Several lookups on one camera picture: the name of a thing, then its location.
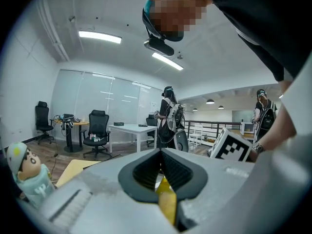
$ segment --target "black railing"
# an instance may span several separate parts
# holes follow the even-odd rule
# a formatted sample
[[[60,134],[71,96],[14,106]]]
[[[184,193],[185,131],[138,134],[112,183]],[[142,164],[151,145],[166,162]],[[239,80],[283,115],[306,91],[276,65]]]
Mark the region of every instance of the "black railing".
[[[186,120],[185,121],[185,131],[187,132],[187,138],[190,136],[190,132],[197,131],[195,129],[195,124],[203,125],[201,140],[204,137],[204,140],[210,143],[214,143],[216,138],[222,131],[222,128],[227,128],[231,130],[240,130],[240,122],[211,122],[211,121],[200,121],[200,120]]]

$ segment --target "wrist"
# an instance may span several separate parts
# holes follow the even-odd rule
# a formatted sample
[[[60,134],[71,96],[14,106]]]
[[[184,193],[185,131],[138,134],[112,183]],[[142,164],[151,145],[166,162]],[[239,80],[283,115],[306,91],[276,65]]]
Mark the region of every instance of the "wrist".
[[[265,149],[263,148],[263,146],[259,142],[257,142],[255,145],[253,145],[253,149],[257,152],[257,154],[260,154],[263,151],[265,151]]]

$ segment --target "hand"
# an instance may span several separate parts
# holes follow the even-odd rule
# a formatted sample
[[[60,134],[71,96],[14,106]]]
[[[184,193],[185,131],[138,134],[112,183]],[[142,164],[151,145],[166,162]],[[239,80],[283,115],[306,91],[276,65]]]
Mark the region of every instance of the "hand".
[[[249,153],[249,158],[250,158],[253,162],[256,162],[258,156],[259,156],[259,154],[255,151],[254,148],[252,148],[251,151],[250,151],[250,153]]]

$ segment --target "floor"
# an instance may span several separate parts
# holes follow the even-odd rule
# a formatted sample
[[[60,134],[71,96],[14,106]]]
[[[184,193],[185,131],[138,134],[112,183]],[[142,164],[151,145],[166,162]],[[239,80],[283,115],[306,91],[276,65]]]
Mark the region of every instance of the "floor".
[[[86,158],[82,156],[83,153],[91,150],[91,147],[83,146],[83,151],[78,153],[68,153],[64,151],[64,147],[66,145],[66,141],[57,140],[56,143],[52,141],[49,144],[48,141],[43,140],[40,145],[37,144],[37,141],[31,141],[27,143],[28,148],[38,155],[41,162],[44,163],[52,174],[52,181],[58,181],[59,177],[62,175],[63,171],[69,164],[72,159],[82,159],[82,160],[94,160],[94,154],[86,155]],[[147,147],[145,142],[141,144],[141,151],[149,150],[152,147]],[[208,146],[200,145],[200,146],[190,146],[189,152],[206,156],[206,152],[208,150]],[[56,158],[53,157],[58,151],[58,156]],[[133,154],[137,151],[136,144],[115,144],[113,145],[113,156],[117,155],[129,155]],[[97,156],[98,161],[105,161],[109,158],[109,156],[99,154]]]

